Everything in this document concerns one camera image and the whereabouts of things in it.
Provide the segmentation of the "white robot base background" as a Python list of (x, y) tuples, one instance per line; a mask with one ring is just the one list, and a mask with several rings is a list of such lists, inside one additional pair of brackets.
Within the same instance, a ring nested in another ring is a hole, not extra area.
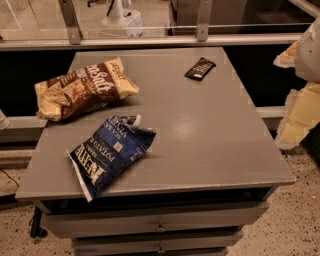
[(110, 0), (101, 33), (108, 37), (135, 38), (142, 35), (141, 13), (130, 8), (131, 0)]

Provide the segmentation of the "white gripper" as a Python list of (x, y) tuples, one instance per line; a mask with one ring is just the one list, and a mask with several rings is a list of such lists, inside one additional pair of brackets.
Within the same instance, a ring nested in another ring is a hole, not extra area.
[(280, 68), (295, 67), (296, 75), (308, 81), (303, 89), (289, 92), (277, 129), (276, 145), (280, 149), (292, 149), (320, 122), (320, 84), (317, 84), (320, 83), (320, 17), (299, 42), (277, 55), (273, 64)]

